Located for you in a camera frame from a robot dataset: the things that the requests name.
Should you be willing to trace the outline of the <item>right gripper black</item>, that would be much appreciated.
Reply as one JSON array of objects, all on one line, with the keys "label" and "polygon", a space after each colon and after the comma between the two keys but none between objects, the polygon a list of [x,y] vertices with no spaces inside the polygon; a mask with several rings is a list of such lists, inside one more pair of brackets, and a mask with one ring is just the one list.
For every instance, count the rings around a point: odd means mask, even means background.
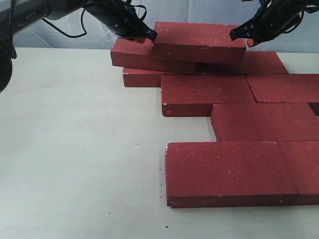
[{"label": "right gripper black", "polygon": [[232,41],[248,39],[248,47],[294,31],[304,17],[303,0],[264,0],[254,17],[229,33]]}]

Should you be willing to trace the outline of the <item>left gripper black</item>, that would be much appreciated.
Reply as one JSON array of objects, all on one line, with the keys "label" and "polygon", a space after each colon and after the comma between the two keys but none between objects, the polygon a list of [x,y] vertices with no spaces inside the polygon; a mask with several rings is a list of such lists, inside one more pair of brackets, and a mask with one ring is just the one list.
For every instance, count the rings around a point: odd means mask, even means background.
[{"label": "left gripper black", "polygon": [[155,41],[158,35],[144,23],[144,5],[132,5],[130,0],[91,0],[83,8],[120,39]]}]

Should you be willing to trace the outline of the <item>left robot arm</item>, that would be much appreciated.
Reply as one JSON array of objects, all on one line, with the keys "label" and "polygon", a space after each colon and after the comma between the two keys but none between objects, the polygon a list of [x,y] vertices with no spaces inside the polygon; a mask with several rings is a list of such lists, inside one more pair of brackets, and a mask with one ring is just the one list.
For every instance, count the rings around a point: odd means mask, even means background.
[{"label": "left robot arm", "polygon": [[52,24],[78,9],[90,13],[118,38],[144,42],[154,41],[157,32],[138,17],[137,5],[130,0],[2,0],[0,2],[0,89],[3,91],[12,77],[12,60],[17,58],[13,36],[39,20],[64,36],[71,38]]}]

